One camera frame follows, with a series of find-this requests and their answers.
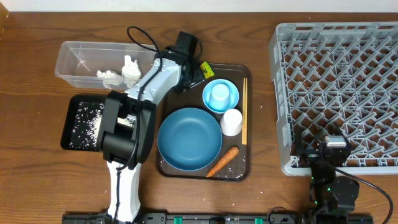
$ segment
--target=blue plate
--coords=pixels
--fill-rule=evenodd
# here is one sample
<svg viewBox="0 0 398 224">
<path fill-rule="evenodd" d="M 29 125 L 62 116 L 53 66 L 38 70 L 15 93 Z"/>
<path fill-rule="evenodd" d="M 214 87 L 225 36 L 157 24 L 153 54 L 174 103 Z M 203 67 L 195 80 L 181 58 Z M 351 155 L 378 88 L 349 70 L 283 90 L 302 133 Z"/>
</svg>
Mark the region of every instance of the blue plate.
<svg viewBox="0 0 398 224">
<path fill-rule="evenodd" d="M 186 171 L 211 164 L 220 153 L 222 143 L 223 134 L 216 119 L 196 108 L 170 114 L 157 135 L 157 147 L 164 160 Z"/>
<path fill-rule="evenodd" d="M 211 90 L 217 84 L 224 84 L 224 85 L 228 86 L 229 96 L 231 97 L 231 103 L 230 103 L 229 107 L 227 107 L 223 111 L 215 110 L 209 105 L 209 97 L 210 97 Z M 209 108 L 209 110 L 211 110 L 212 112 L 217 113 L 217 114 L 222 114 L 222 113 L 225 113 L 225 111 L 228 111 L 229 109 L 234 108 L 238 104 L 239 91 L 238 91 L 238 88 L 236 88 L 236 86 L 234 85 L 234 83 L 231 83 L 230 81 L 225 80 L 225 79 L 216 79 L 216 80 L 209 82 L 205 86 L 205 89 L 203 90 L 203 94 L 202 94 L 202 99 L 203 99 L 203 102 L 206 105 L 206 107 Z"/>
</svg>

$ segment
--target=white cup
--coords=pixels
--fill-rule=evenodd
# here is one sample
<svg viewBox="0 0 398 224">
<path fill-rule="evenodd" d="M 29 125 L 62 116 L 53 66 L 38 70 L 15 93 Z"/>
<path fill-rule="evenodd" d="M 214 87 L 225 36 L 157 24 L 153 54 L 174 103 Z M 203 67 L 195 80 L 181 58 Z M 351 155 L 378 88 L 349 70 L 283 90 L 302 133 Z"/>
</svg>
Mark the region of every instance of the white cup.
<svg viewBox="0 0 398 224">
<path fill-rule="evenodd" d="M 216 111 L 224 111 L 231 104 L 229 88 L 224 84 L 217 84 L 211 89 L 209 105 Z"/>
<path fill-rule="evenodd" d="M 237 109 L 225 112 L 220 121 L 221 131 L 226 136 L 235 136 L 242 130 L 242 113 Z"/>
</svg>

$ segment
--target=white crumpled object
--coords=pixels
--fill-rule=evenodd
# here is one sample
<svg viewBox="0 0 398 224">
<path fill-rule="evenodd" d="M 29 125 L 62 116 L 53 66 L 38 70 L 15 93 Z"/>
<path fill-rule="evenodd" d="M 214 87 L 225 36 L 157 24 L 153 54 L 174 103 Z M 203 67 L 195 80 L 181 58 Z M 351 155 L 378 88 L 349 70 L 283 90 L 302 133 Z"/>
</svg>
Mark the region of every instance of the white crumpled object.
<svg viewBox="0 0 398 224">
<path fill-rule="evenodd" d="M 99 77 L 99 78 L 112 78 L 112 80 L 107 80 L 107 79 L 103 80 L 105 88 L 108 88 L 110 90 L 112 89 L 110 84 L 112 84 L 112 85 L 120 85 L 123 82 L 123 78 L 119 74 L 117 74 L 114 71 L 110 71 L 110 70 L 108 70 L 106 72 L 101 72 L 101 71 L 98 70 L 97 71 L 97 77 Z"/>
<path fill-rule="evenodd" d="M 130 56 L 124 56 L 122 77 L 124 78 L 124 83 L 128 88 L 132 88 L 137 83 L 138 79 L 141 77 L 141 71 L 138 68 L 137 59 L 132 61 Z"/>
</svg>

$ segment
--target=white wall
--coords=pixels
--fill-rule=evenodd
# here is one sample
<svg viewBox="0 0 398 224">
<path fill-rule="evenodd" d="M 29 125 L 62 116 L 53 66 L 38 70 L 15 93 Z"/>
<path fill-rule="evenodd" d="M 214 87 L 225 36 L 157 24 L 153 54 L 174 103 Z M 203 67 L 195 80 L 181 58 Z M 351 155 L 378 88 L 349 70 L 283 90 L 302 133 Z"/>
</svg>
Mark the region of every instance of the white wall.
<svg viewBox="0 0 398 224">
<path fill-rule="evenodd" d="M 398 0 L 0 0 L 9 11 L 398 12 Z"/>
</svg>

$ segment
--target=black tray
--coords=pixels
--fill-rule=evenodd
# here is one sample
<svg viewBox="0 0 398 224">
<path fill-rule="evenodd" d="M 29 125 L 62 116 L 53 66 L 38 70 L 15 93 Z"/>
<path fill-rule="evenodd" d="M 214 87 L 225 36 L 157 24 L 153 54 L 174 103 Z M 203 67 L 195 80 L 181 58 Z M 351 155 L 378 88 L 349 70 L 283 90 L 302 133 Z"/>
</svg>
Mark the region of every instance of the black tray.
<svg viewBox="0 0 398 224">
<path fill-rule="evenodd" d="M 177 94 L 174 91 L 170 91 L 164 102 L 163 118 L 162 120 L 182 108 L 194 107 L 207 111 L 211 114 L 218 122 L 222 117 L 222 114 L 215 114 L 211 112 L 203 103 L 202 92 L 207 83 L 214 79 L 224 78 L 236 85 L 239 90 L 239 102 L 235 107 L 242 112 L 243 107 L 243 78 L 248 79 L 248 143 L 242 145 L 242 132 L 238 135 L 229 137 L 223 135 L 223 145 L 217 158 L 207 167 L 196 170 L 196 171 L 183 171 L 176 169 L 164 161 L 163 157 L 157 152 L 156 164 L 159 172 L 166 177 L 182 177 L 182 178 L 193 178 L 193 179 L 209 179 L 209 180 L 228 180 L 228 181 L 240 181 L 245 179 L 250 171 L 250 160 L 251 160 L 251 95 L 252 95 L 252 79 L 250 70 L 242 65 L 222 65 L 222 64 L 210 64 L 213 69 L 215 76 L 205 80 L 198 84 L 192 89 L 185 91 L 181 94 Z M 221 157 L 233 146 L 239 148 L 239 154 L 228 164 L 226 164 L 220 171 L 218 171 L 213 177 L 206 178 L 209 170 L 221 159 Z"/>
<path fill-rule="evenodd" d="M 61 137 L 63 149 L 100 151 L 87 135 L 90 128 L 87 122 L 95 117 L 96 110 L 100 110 L 102 114 L 105 99 L 106 95 L 76 95 L 70 99 Z"/>
</svg>

